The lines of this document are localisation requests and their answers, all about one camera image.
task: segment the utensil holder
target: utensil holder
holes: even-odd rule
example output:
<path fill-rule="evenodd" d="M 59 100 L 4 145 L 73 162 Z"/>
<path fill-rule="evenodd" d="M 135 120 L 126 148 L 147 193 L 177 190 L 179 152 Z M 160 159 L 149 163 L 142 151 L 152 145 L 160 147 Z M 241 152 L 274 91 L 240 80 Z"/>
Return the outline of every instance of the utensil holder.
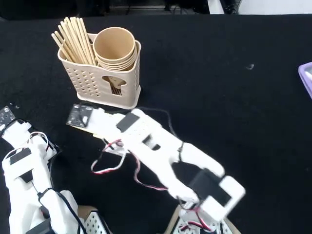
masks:
<path fill-rule="evenodd" d="M 96 34 L 88 33 L 88 36 L 93 42 Z M 136 49 L 137 58 L 133 68 L 128 71 L 114 72 L 102 67 L 69 62 L 60 49 L 58 58 L 72 81 L 79 99 L 123 109 L 133 109 L 137 105 L 141 92 L 139 85 L 141 44 L 137 40 Z M 120 89 L 114 85 L 116 80 L 120 81 L 119 79 L 123 80 Z"/>

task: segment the black table surface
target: black table surface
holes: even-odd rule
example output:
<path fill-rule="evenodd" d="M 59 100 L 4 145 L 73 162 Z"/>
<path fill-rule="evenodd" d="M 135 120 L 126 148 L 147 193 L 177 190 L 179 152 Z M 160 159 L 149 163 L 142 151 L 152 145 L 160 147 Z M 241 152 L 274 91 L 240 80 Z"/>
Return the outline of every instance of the black table surface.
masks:
<path fill-rule="evenodd" d="M 246 188 L 229 215 L 242 233 L 306 233 L 312 208 L 312 100 L 297 69 L 312 61 L 312 16 L 85 21 L 90 33 L 121 26 L 142 43 L 138 105 L 170 111 L 180 138 L 219 161 Z M 59 22 L 0 23 L 0 107 L 9 105 L 63 149 L 53 167 L 57 189 L 70 190 L 80 205 L 97 207 L 115 234 L 163 232 L 177 201 L 136 184 L 131 157 L 117 172 L 92 175 L 90 165 L 102 142 L 65 125 L 79 100 L 51 38 Z M 148 114 L 167 128 L 161 113 Z M 9 149 L 2 140 L 2 157 Z M 106 156 L 102 166 L 115 162 Z M 174 168 L 185 182 L 197 172 L 183 163 Z M 146 167 L 139 178 L 159 184 Z M 1 175 L 1 233 L 8 232 L 8 195 Z"/>

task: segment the stacked paper cup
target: stacked paper cup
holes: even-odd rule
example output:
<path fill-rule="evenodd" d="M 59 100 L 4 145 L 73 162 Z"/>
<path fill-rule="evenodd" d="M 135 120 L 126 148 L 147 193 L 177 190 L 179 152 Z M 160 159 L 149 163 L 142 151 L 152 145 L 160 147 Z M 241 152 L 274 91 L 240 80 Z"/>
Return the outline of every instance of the stacked paper cup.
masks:
<path fill-rule="evenodd" d="M 128 71 L 137 58 L 135 38 L 124 28 L 106 28 L 96 36 L 93 49 L 98 65 L 110 71 Z"/>

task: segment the purple container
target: purple container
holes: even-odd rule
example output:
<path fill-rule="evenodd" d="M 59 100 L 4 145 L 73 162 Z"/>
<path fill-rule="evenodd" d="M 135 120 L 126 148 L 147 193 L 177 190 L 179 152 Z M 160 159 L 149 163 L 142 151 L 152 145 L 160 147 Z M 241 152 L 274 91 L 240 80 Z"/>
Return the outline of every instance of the purple container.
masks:
<path fill-rule="evenodd" d="M 301 80 L 312 98 L 312 62 L 301 65 L 298 70 Z"/>

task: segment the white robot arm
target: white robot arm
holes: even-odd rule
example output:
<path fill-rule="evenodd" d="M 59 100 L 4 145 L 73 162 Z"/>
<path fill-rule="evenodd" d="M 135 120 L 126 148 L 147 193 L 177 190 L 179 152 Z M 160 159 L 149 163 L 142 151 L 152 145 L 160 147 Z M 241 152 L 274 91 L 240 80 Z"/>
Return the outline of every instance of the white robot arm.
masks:
<path fill-rule="evenodd" d="M 47 164 L 57 153 L 55 146 L 44 133 L 32 132 L 30 123 L 15 119 L 7 107 L 0 114 L 3 110 L 8 110 L 6 116 L 10 114 L 11 117 L 9 121 L 0 118 L 2 138 L 14 147 L 2 161 L 11 202 L 11 234 L 38 234 L 50 229 L 56 234 L 77 234 L 78 221 L 61 199 L 65 197 L 77 214 L 73 195 L 70 191 L 61 191 L 59 195 L 50 190 Z M 48 210 L 49 219 L 44 217 L 43 207 Z"/>
<path fill-rule="evenodd" d="M 194 145 L 183 143 L 140 109 L 133 109 L 127 115 L 109 114 L 100 108 L 76 104 L 67 124 L 109 142 L 120 140 L 122 145 L 108 148 L 110 153 L 135 155 L 158 176 L 171 196 L 187 201 L 185 207 L 196 204 L 196 214 L 200 213 L 206 222 L 220 222 L 245 194 L 245 189 L 235 179 L 225 176 L 224 168 L 217 161 Z M 194 182 L 196 192 L 175 176 L 171 164 L 179 160 L 202 169 L 201 176 Z M 194 219 L 190 216 L 194 214 L 186 210 L 180 215 Z"/>

